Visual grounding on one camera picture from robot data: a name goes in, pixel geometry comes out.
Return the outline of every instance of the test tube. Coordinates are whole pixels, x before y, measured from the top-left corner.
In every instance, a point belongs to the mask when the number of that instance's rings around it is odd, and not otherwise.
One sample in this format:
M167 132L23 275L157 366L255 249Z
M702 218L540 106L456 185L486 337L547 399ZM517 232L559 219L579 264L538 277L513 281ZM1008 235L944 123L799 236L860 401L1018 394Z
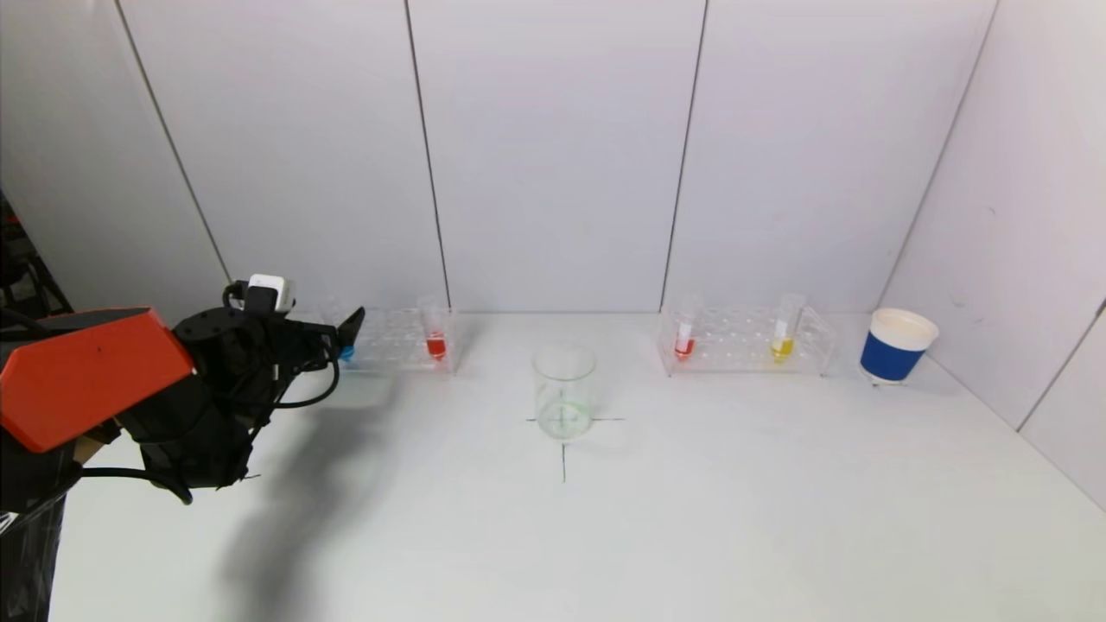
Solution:
M703 301L699 296L685 296L676 311L676 343L672 350L678 361L687 361L695 352L696 321L702 311Z
M780 309L775 314L775 329L772 331L772 359L776 364L786 361L795 348L795 330L799 328L799 318L805 304L806 297L797 293L786 293L780 301Z
M424 296L418 299L418 313L422 320L422 334L426 336L426 351L435 361L446 357L446 313L438 299Z

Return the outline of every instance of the test tube rack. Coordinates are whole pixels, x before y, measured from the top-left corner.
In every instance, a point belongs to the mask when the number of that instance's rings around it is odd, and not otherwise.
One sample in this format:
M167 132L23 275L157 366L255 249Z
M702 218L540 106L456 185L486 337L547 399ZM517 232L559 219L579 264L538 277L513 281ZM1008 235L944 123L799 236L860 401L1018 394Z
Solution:
M657 348L668 375L684 373L792 373L824 375L837 344L837 332L808 305L803 307L790 356L772 354L775 309L703 309L696 319L695 348L676 356L676 312L661 310Z
M460 355L455 314L444 309L441 315L446 353L436 360L427 350L418 309L367 309L353 356L343 371L455 373Z

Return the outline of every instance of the black cable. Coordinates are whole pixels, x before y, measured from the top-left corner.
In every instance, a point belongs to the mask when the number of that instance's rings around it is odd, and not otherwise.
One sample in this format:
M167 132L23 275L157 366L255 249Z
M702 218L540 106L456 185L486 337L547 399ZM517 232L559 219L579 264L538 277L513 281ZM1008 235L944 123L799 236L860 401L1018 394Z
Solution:
M2 307L0 308L0 317L6 320L10 320L14 324L23 326L34 339L49 339L54 336L54 333L50 329L43 326L38 321L28 318L19 311Z
M157 473L138 470L136 468L98 467L86 468L81 471L82 477L129 477L132 479L145 479L153 481L173 493L186 506L192 505L192 494L188 487L180 481L166 477Z
M312 397L311 400L304 400L303 402L248 402L246 400L238 400L230 395L222 395L221 397L227 402L238 404L241 406L268 406L273 410L281 408L302 408L304 406L312 406L326 400L334 393L334 390L338 387L338 360L331 359L331 367L334 369L334 377L331 380L331 385L326 387L326 391L320 393L319 395Z
M114 467L102 467L102 468L83 468L77 471L76 475L66 478L64 481L58 485L56 488L51 490L51 493L35 501L31 507L27 508L27 511L20 512L15 520L8 526L7 529L0 531L0 536L8 537L22 529L23 527L30 525L40 515L54 507L58 501L62 498L84 477L128 477L132 479L145 479L146 481L153 481L158 484L165 489L169 490L177 496L178 499L186 506L192 504L192 494L188 490L188 487L180 484L175 479L170 479L166 476L147 473L145 470L138 470L133 468L114 468Z

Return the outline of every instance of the robotic arm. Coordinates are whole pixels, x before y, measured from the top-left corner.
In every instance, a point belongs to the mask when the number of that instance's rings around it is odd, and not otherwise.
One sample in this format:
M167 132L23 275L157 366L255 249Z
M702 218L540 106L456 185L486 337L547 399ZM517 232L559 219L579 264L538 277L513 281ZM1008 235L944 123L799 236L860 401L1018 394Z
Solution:
M338 326L289 320L290 283L264 274L228 286L222 302L173 331L149 308L42 321L4 311L19 325L0 331L0 510L33 519L83 477L146 479L185 504L191 488L243 479L274 410L315 404L337 386L338 356L365 311ZM280 401L296 375L327 366L322 394ZM79 437L109 443L121 427L144 470L72 460Z

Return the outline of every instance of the clear acrylic rack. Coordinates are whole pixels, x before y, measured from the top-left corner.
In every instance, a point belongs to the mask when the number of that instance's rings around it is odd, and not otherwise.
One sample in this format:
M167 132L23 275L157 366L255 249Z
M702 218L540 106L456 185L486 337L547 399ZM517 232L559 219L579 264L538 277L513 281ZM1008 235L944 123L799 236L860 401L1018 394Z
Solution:
M775 309L703 309L696 319L695 348L676 356L675 311L661 310L657 348L668 375L682 373L824 374L837 332L810 307L803 307L791 355L778 363L772 354Z

